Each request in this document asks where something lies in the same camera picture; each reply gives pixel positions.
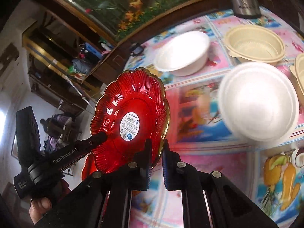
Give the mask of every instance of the white plastic bowl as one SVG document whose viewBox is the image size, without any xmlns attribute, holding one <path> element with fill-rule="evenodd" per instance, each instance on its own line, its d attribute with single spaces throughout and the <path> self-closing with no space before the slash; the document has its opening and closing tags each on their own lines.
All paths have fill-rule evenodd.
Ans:
<svg viewBox="0 0 304 228">
<path fill-rule="evenodd" d="M 274 147 L 293 133 L 299 103 L 290 80 L 277 68 L 243 63 L 220 83 L 218 105 L 227 128 L 250 145 Z"/>
<path fill-rule="evenodd" d="M 285 56 L 285 44 L 273 31 L 257 25 L 239 25 L 230 29 L 224 43 L 229 55 L 242 63 L 264 62 L 275 66 Z"/>
<path fill-rule="evenodd" d="M 199 71 L 207 62 L 210 39 L 206 33 L 190 31 L 165 44 L 154 59 L 154 67 L 161 72 L 186 76 Z"/>
<path fill-rule="evenodd" d="M 304 53 L 299 54 L 294 61 L 294 65 L 290 66 L 292 73 L 291 82 L 297 93 L 299 102 L 304 105 Z"/>
</svg>

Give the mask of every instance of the beige food container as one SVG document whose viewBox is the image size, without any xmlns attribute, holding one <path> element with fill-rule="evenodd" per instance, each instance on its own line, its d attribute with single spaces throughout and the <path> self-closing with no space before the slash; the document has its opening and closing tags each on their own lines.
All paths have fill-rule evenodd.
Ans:
<svg viewBox="0 0 304 228">
<path fill-rule="evenodd" d="M 297 56 L 294 66 L 290 66 L 291 83 L 297 93 L 299 103 L 304 105 L 304 53 Z"/>
<path fill-rule="evenodd" d="M 285 56 L 285 44 L 273 31 L 256 25 L 239 25 L 230 29 L 224 43 L 229 55 L 240 62 L 263 62 L 275 66 Z"/>
</svg>

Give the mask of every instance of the red glass plate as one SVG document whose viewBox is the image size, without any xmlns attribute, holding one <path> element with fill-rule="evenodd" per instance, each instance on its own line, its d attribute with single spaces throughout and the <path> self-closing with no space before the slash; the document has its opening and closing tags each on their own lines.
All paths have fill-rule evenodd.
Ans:
<svg viewBox="0 0 304 228">
<path fill-rule="evenodd" d="M 91 134 L 108 140 L 92 150 L 99 171 L 110 173 L 130 162 L 152 140 L 152 167 L 162 153 L 170 110 L 162 81 L 145 68 L 124 71 L 105 90 L 95 108 Z"/>
<path fill-rule="evenodd" d="M 94 162 L 94 154 L 90 153 L 85 159 L 85 165 L 81 171 L 81 179 L 82 181 L 86 179 L 89 175 L 91 175 L 94 171 L 97 171 Z"/>
</svg>

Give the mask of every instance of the tablecloth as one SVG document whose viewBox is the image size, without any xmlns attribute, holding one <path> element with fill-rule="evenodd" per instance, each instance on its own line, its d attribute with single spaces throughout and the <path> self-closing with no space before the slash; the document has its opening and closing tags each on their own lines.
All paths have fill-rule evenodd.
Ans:
<svg viewBox="0 0 304 228">
<path fill-rule="evenodd" d="M 260 9 L 260 19 L 240 19 L 233 15 L 232 10 L 225 10 L 173 27 L 142 44 L 144 52 L 130 57 L 125 70 L 145 67 L 164 82 L 171 110 L 167 139 L 170 149 L 178 152 L 182 161 L 192 164 L 199 171 L 221 171 L 279 227 L 288 227 L 304 207 L 304 169 L 295 166 L 297 148 L 304 148 L 303 107 L 300 107 L 297 127 L 285 143 L 256 151 L 250 145 L 241 144 L 230 133 L 217 104 L 222 77 L 240 64 L 237 58 L 228 55 L 223 44 L 223 37 L 230 28 L 253 24 L 277 33 L 286 45 L 286 56 L 277 68 L 287 77 L 291 76 L 289 66 L 304 51 L 304 39 L 290 25 L 268 9 Z M 211 39 L 207 64 L 186 77 L 157 71 L 153 67 L 153 59 L 159 49 L 176 35 L 192 30 L 204 32 Z M 187 42 L 184 42 L 184 51 L 180 54 L 187 54 Z M 271 179 L 274 179 L 270 183 L 269 175 L 264 175 L 264 166 L 280 155 L 285 155 L 287 162 L 280 166 L 279 172 L 270 173 Z M 283 202 L 285 183 L 282 179 L 287 175 L 293 181 L 292 196 L 289 202 Z M 262 204 L 263 199 L 268 200 L 268 205 Z M 133 192 L 130 227 L 183 227 L 181 191 L 165 190 L 161 161 L 152 170 L 149 190 Z"/>
</svg>

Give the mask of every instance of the finger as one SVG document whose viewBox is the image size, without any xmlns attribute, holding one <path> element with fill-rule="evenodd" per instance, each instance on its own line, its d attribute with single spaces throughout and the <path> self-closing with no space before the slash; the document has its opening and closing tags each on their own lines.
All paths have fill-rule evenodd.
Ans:
<svg viewBox="0 0 304 228">
<path fill-rule="evenodd" d="M 48 198 L 40 198 L 31 202 L 29 215 L 34 224 L 36 224 L 42 215 L 52 208 L 52 203 Z"/>
<path fill-rule="evenodd" d="M 63 190 L 64 190 L 64 189 L 67 189 L 67 188 L 69 187 L 69 184 L 67 183 L 67 181 L 61 179 L 60 182 L 61 182 L 61 185 L 62 185 L 62 189 L 63 189 Z"/>
<path fill-rule="evenodd" d="M 69 188 L 67 188 L 67 189 L 65 189 L 64 191 L 63 191 L 63 196 L 66 196 L 67 194 L 69 194 L 69 193 L 71 193 L 72 192 L 72 190 L 70 190 Z"/>
</svg>

